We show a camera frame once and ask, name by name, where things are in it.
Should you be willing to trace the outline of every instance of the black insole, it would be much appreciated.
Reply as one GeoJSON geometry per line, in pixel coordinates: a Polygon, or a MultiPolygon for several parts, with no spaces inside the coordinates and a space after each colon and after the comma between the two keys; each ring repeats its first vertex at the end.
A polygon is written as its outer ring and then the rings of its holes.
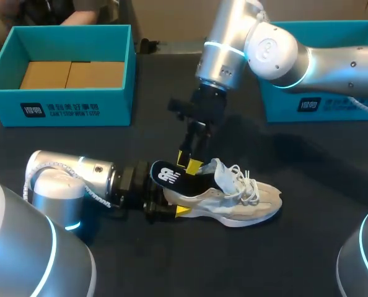
{"type": "Polygon", "coordinates": [[[161,187],[187,197],[203,194],[211,187],[220,189],[214,180],[214,173],[190,175],[183,168],[166,161],[156,161],[152,165],[151,178],[161,187]]]}

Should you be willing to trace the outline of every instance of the sneaker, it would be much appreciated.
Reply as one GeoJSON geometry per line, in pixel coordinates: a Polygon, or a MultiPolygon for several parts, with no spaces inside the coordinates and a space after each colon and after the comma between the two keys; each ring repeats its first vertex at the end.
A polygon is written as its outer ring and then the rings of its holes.
{"type": "Polygon", "coordinates": [[[211,217],[228,227],[244,227],[271,218],[282,206],[281,192],[250,179],[239,166],[227,168],[219,159],[194,176],[165,161],[151,168],[151,178],[164,189],[166,200],[190,208],[184,217],[211,217]]]}

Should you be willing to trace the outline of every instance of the new balance logo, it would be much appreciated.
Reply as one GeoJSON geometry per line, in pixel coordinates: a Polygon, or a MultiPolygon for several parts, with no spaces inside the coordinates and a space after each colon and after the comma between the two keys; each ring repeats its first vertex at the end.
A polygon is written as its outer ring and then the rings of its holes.
{"type": "Polygon", "coordinates": [[[175,173],[173,170],[170,170],[168,168],[162,168],[162,170],[158,174],[158,178],[163,181],[169,181],[170,184],[173,184],[179,176],[179,173],[175,173]]]}

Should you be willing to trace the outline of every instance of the white shoelace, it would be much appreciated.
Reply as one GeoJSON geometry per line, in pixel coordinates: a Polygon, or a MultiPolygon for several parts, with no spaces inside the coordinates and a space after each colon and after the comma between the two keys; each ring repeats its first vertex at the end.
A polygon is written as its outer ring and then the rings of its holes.
{"type": "Polygon", "coordinates": [[[246,170],[243,174],[238,165],[234,165],[229,169],[235,174],[237,181],[242,184],[242,187],[238,188],[242,204],[257,204],[260,201],[260,192],[256,180],[250,178],[250,172],[246,170]]]}

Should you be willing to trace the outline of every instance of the black table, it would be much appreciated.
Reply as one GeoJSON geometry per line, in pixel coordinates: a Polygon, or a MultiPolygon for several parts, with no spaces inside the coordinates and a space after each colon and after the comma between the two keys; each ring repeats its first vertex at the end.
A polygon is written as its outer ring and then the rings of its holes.
{"type": "MultiPolygon", "coordinates": [[[[199,56],[140,56],[131,127],[3,128],[0,183],[20,194],[27,160],[51,150],[134,165],[175,161],[185,125],[166,110],[189,99],[199,56]]],[[[278,187],[283,209],[242,229],[214,220],[149,225],[101,216],[89,243],[96,296],[338,296],[336,257],[368,212],[368,122],[267,124],[256,79],[229,94],[209,157],[278,187]]]]}

